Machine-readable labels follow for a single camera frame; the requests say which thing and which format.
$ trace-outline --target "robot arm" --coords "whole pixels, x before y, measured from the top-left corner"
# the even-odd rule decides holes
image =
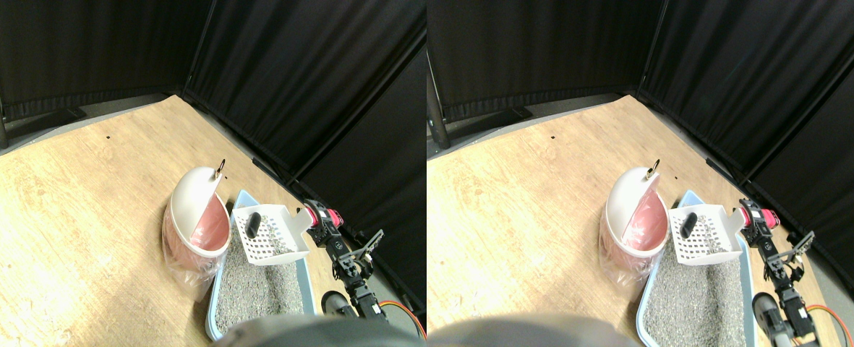
[[[739,202],[744,206],[742,212],[746,219],[741,233],[751,248],[757,248],[761,252],[761,258],[764,259],[764,278],[773,282],[774,291],[780,298],[780,308],[783,308],[784,313],[787,314],[787,319],[783,320],[774,297],[765,292],[759,292],[751,301],[758,325],[774,346],[790,346],[790,338],[803,337],[809,333],[816,334],[816,340],[804,345],[818,346],[816,324],[807,313],[806,302],[803,301],[800,292],[793,288],[793,282],[799,281],[804,274],[799,255],[809,250],[814,240],[814,233],[810,231],[806,238],[803,238],[793,249],[781,254],[777,252],[774,241],[771,239],[773,236],[771,228],[776,228],[780,224],[777,214],[771,210],[761,209],[755,202],[748,199],[741,199]],[[800,267],[790,266],[796,263],[799,263]],[[793,273],[787,275],[787,267],[793,269]]]
[[[387,322],[385,314],[378,307],[378,299],[366,284],[366,279],[372,274],[373,267],[370,252],[378,245],[384,233],[378,231],[366,246],[351,252],[338,230],[338,227],[343,225],[340,214],[315,200],[304,200],[304,205],[314,219],[311,228],[308,228],[308,234],[318,248],[327,249],[327,254],[330,255],[330,261],[333,263],[334,280],[343,281],[343,287],[346,288],[347,294],[350,294],[350,303],[355,308],[354,312],[343,294],[329,291],[324,294],[321,301],[324,313],[350,315],[350,317],[356,317],[358,313],[360,317],[369,320]]]

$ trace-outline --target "orange cable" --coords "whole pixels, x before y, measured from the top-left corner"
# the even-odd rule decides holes
[[[420,320],[417,319],[417,316],[414,315],[411,310],[408,310],[407,307],[404,307],[403,304],[398,303],[397,301],[386,300],[382,301],[381,303],[378,303],[378,307],[384,307],[385,305],[393,305],[393,307],[400,307],[401,310],[404,310],[407,315],[410,315],[411,320],[414,321],[414,324],[417,324],[417,330],[420,330],[420,335],[424,337],[424,340],[427,339],[427,331],[424,330],[424,327],[422,325],[420,325]]]
[[[825,307],[824,305],[820,305],[820,304],[811,304],[811,305],[808,305],[806,307],[806,311],[811,311],[811,310],[826,310],[826,311],[828,311],[829,314],[831,314],[834,317],[834,319],[837,320],[837,323],[841,324],[841,328],[844,330],[844,336],[847,338],[847,342],[850,343],[850,347],[854,347],[854,340],[853,340],[853,338],[850,337],[850,331],[847,331],[847,326],[844,325],[844,321],[841,320],[841,318],[838,317],[837,314],[834,313],[834,311],[832,311],[829,307]]]

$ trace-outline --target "metal ring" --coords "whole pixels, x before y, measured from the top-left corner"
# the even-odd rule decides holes
[[[218,179],[221,176],[221,169],[224,168],[225,159],[221,159],[221,166],[218,166],[218,169],[215,171],[215,179]]]
[[[652,165],[652,168],[649,168],[648,172],[645,173],[645,179],[652,178],[652,175],[654,175],[655,171],[658,169],[658,163],[661,163],[661,159],[655,160],[655,165]]]

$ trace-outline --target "litter scoop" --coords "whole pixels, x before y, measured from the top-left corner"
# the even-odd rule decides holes
[[[307,209],[292,217],[284,205],[254,205],[234,209],[231,217],[250,264],[288,264],[311,252],[302,237],[313,223]]]
[[[696,221],[689,225],[691,214],[696,215]],[[671,209],[668,215],[680,264],[720,264],[743,252],[735,235],[745,225],[744,214],[725,215],[721,205],[692,205]]]

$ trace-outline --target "concrete floor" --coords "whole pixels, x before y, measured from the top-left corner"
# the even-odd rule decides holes
[[[489,119],[493,118],[493,116],[483,116],[482,118],[470,119],[460,123],[453,123],[447,126],[448,132],[455,132],[457,129],[463,129],[469,126],[474,126],[475,124],[485,124],[490,125],[490,128],[485,128],[483,130],[479,130],[479,132],[470,133],[469,135],[460,136],[460,138],[453,139],[452,146],[449,149],[440,149],[439,146],[436,145],[435,142],[431,141],[430,136],[427,136],[427,159],[439,158],[441,155],[446,155],[446,153],[452,153],[460,148],[475,145],[475,143],[487,141],[488,139],[492,139],[496,136],[503,135],[505,133],[514,132],[517,129],[523,129],[534,124],[538,124],[539,122],[543,122],[549,119],[556,119],[559,116],[567,116],[570,113],[578,112],[582,109],[595,107],[598,105],[602,105],[603,103],[613,102],[619,99],[620,95],[615,95],[614,93],[609,93],[609,95],[593,95],[588,97],[582,97],[577,99],[569,99],[563,101],[557,101],[552,103],[540,103],[540,105],[535,106],[527,106],[530,112],[533,113],[533,116],[529,119],[519,120],[519,119]],[[686,132],[684,129],[680,128],[677,123],[674,122],[669,116],[664,115],[663,113],[659,113],[654,109],[649,109],[658,119],[661,119],[661,122],[664,123],[665,126],[668,126],[669,129],[672,130],[677,136],[679,136],[684,142],[687,142],[691,148],[694,149],[697,153],[700,153],[702,158],[710,158],[714,161],[719,162],[716,158],[714,158],[711,153],[706,151],[704,146],[700,145],[695,138],[693,138],[690,133]],[[824,300],[826,300],[826,307],[831,308],[834,313],[837,313],[841,320],[844,320],[847,325],[847,330],[850,331],[850,336],[852,336],[854,340],[854,298],[850,296],[849,291],[847,291],[846,287],[841,283],[839,277],[834,274],[833,269],[829,264],[824,261],[824,259],[818,257],[815,251],[810,251],[807,255],[809,259],[808,264],[810,265],[811,272],[816,274],[816,279],[819,283],[819,288],[822,291],[822,295]],[[816,322],[818,324],[828,324],[824,322]],[[834,325],[834,330],[839,333],[839,339],[841,343],[844,343],[844,338],[842,336],[842,330],[839,324],[834,320],[831,321],[830,324]]]
[[[69,132],[69,130],[82,128],[83,126],[87,126],[93,124],[95,122],[99,122],[105,119],[110,119],[112,116],[119,116],[123,113],[128,113],[137,108],[151,105],[151,103],[157,103],[166,99],[166,95],[162,95],[162,93],[156,93],[155,95],[143,95],[138,97],[132,97],[128,99],[110,101],[105,103],[96,103],[95,105],[90,106],[82,106],[80,110],[86,113],[85,116],[79,119],[70,119],[69,123],[63,124],[62,121],[55,122],[46,122],[44,121],[44,116],[34,116],[31,119],[25,119],[24,121],[20,120],[17,125],[29,125],[30,130],[28,130],[24,135],[20,135],[14,137],[10,140],[10,146],[7,149],[0,149],[0,155],[6,155],[6,153],[12,152],[21,148],[21,146],[31,145],[34,142],[44,141],[53,136],[60,135],[65,132]],[[208,113],[202,112],[201,110],[197,110],[209,124],[215,127],[218,132],[224,134],[225,137],[228,138],[229,141],[234,143],[239,149],[244,151],[245,155],[250,156],[251,158],[256,158],[255,153],[253,153],[249,146],[246,145],[245,142],[242,142],[241,139],[233,130],[227,128],[222,125],[220,121],[215,119],[214,116],[208,115]],[[372,275],[370,280],[368,281],[368,285],[370,285],[370,290],[375,292],[378,300],[391,300],[391,301],[401,301],[398,298],[398,295],[395,294],[393,288],[391,288],[389,281],[384,278],[384,275],[380,273],[380,271],[376,270],[375,274]],[[395,327],[399,327],[401,330],[408,331],[408,333],[417,335],[417,327],[414,323],[407,317],[407,314],[404,314],[397,307],[386,307],[385,312],[389,315],[390,324]]]

